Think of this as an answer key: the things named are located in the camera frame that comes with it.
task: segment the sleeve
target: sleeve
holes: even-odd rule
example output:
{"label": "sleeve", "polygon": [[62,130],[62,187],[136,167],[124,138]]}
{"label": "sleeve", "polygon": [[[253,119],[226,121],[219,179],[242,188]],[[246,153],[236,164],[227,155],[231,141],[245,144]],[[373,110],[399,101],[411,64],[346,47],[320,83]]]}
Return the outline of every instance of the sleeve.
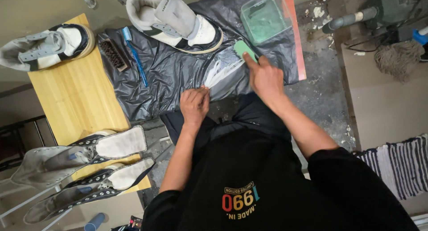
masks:
{"label": "sleeve", "polygon": [[178,214],[175,204],[180,191],[164,191],[156,196],[144,210],[141,230],[176,230]]}
{"label": "sleeve", "polygon": [[311,180],[361,230],[418,230],[384,182],[344,148],[320,150],[308,160]]}

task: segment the person's left hand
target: person's left hand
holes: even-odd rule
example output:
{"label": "person's left hand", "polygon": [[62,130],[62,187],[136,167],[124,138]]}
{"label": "person's left hand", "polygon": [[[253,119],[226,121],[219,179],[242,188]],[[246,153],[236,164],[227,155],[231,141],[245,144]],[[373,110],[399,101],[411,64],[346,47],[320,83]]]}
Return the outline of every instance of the person's left hand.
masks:
{"label": "person's left hand", "polygon": [[185,118],[184,127],[198,131],[209,110],[210,89],[201,86],[181,94],[180,109]]}

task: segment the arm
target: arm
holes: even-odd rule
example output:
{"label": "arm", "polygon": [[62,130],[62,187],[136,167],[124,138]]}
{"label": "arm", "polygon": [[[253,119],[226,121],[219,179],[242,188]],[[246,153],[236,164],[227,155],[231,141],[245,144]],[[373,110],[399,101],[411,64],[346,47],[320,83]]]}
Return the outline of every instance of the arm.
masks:
{"label": "arm", "polygon": [[265,56],[260,57],[260,64],[248,53],[244,53],[243,58],[250,69],[251,88],[282,119],[307,160],[319,150],[339,148],[324,130],[303,114],[284,94],[282,70],[271,66]]}
{"label": "arm", "polygon": [[189,89],[181,94],[180,109],[185,118],[179,140],[169,161],[159,193],[167,190],[183,191],[192,168],[196,135],[209,109],[209,89]]}

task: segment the toothbrush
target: toothbrush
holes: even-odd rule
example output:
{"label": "toothbrush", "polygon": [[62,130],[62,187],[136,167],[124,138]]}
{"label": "toothbrush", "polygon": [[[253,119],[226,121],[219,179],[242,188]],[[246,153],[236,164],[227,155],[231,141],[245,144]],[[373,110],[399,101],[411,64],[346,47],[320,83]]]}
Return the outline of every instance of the toothbrush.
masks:
{"label": "toothbrush", "polygon": [[142,81],[144,82],[144,86],[148,87],[146,74],[144,74],[144,70],[142,69],[142,65],[140,62],[140,59],[138,58],[138,54],[136,53],[136,50],[132,47],[130,41],[132,40],[131,32],[129,31],[129,28],[126,26],[122,29],[123,37],[125,38],[126,45],[131,49],[132,55],[135,58],[136,66],[138,67],[138,71],[140,72],[140,76]]}

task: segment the plastic sheet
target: plastic sheet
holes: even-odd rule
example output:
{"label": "plastic sheet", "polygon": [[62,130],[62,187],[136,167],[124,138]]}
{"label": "plastic sheet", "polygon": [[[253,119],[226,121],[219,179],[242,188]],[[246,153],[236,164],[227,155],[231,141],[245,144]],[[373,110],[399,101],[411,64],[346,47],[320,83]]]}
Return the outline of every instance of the plastic sheet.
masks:
{"label": "plastic sheet", "polygon": [[[284,71],[284,85],[299,81],[293,29],[290,28],[272,39],[251,46],[240,19],[241,6],[249,0],[201,0],[189,4],[197,14],[213,19],[222,29],[222,46],[212,53],[192,55],[181,52],[167,44],[145,36],[130,26],[131,44],[136,49],[147,76],[148,88],[140,80],[131,50],[126,47],[121,29],[106,29],[98,40],[110,38],[125,55],[132,68],[124,72],[115,69],[103,52],[104,69],[115,90],[116,98],[123,111],[132,121],[144,121],[160,114],[179,109],[180,94],[186,89],[197,88],[206,80],[208,71],[216,61],[221,68],[239,60],[233,46],[244,40],[257,56],[265,55],[270,63]],[[235,97],[251,92],[248,67],[242,65],[211,88],[211,101]]]}

